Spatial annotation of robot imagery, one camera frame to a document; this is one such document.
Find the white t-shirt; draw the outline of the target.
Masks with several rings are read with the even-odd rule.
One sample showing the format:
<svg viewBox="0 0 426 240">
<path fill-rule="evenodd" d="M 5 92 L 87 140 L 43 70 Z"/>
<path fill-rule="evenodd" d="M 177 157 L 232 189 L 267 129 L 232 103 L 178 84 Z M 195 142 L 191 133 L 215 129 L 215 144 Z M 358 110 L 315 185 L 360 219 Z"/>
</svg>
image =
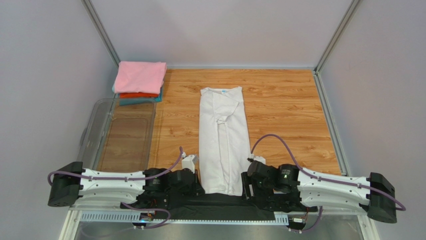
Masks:
<svg viewBox="0 0 426 240">
<path fill-rule="evenodd" d="M 241 196 L 250 163 L 243 88 L 206 87 L 199 103 L 199 171 L 207 194 Z"/>
</svg>

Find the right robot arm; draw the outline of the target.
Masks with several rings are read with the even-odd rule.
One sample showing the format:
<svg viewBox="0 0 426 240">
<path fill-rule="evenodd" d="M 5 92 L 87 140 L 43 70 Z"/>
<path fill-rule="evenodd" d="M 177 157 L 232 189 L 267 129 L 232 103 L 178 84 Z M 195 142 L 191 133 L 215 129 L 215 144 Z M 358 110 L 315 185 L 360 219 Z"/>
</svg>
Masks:
<svg viewBox="0 0 426 240">
<path fill-rule="evenodd" d="M 270 212 L 314 212 L 320 207 L 364 211 L 375 221 L 397 223 L 394 186 L 380 173 L 338 176 L 292 164 L 268 166 L 254 160 L 241 173 L 242 197 Z"/>
</svg>

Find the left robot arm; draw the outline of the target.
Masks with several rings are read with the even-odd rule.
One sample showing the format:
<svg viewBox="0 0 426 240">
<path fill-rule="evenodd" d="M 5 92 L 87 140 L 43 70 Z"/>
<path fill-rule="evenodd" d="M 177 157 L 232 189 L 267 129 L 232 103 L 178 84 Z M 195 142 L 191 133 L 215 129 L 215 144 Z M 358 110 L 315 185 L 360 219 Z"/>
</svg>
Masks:
<svg viewBox="0 0 426 240">
<path fill-rule="evenodd" d="M 136 172 L 102 172 L 75 161 L 48 176 L 49 207 L 166 208 L 172 196 L 205 194 L 195 169 L 149 168 Z"/>
</svg>

